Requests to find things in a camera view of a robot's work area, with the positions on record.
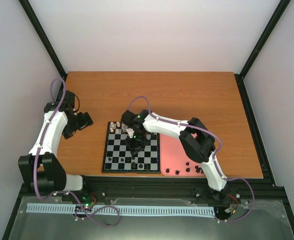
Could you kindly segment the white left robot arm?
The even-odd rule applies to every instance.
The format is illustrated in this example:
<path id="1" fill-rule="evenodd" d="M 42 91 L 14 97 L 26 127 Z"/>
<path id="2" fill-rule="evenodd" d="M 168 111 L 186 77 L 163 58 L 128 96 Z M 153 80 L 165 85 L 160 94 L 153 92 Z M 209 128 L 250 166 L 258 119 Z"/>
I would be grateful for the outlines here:
<path id="1" fill-rule="evenodd" d="M 57 101 L 44 107 L 44 121 L 38 138 L 28 155 L 20 156 L 18 167 L 26 191 L 35 191 L 34 180 L 40 193 L 52 191 L 73 191 L 79 201 L 90 198 L 91 188 L 84 184 L 81 175 L 67 174 L 57 159 L 61 137 L 66 140 L 93 124 L 88 112 L 75 109 L 79 98 L 71 91 L 60 91 Z"/>

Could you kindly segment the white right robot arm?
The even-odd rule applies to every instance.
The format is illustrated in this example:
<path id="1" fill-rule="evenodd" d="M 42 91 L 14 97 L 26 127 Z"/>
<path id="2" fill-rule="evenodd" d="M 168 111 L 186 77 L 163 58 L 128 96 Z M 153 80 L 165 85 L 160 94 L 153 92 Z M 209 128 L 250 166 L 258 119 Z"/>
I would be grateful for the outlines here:
<path id="1" fill-rule="evenodd" d="M 218 150 L 215 141 L 218 139 L 209 132 L 202 122 L 193 117 L 191 120 L 176 120 L 160 116 L 144 109 L 135 114 L 126 110 L 121 116 L 126 126 L 126 145 L 133 157 L 137 156 L 149 143 L 147 134 L 156 133 L 172 137 L 180 141 L 186 156 L 200 164 L 208 182 L 208 186 L 222 192 L 227 185 L 227 177 L 217 160 Z"/>

